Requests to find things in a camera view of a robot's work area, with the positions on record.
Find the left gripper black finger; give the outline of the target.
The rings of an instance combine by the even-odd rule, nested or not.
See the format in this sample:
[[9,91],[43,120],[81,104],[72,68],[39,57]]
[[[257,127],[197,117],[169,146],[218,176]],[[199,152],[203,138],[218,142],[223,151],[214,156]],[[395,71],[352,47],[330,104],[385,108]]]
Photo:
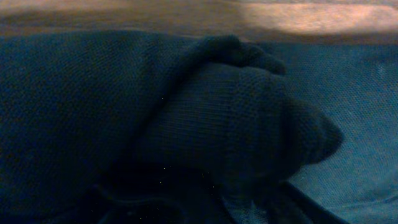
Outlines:
[[295,223],[349,224],[346,220],[323,208],[289,182],[279,184],[277,190],[288,211],[297,216],[297,218],[293,218]]

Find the black t-shirt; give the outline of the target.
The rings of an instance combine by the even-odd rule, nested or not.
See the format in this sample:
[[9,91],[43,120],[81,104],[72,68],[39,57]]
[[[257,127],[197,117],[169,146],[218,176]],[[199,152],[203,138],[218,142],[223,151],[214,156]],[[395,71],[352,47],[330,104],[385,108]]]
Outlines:
[[397,46],[1,39],[2,223],[397,222]]

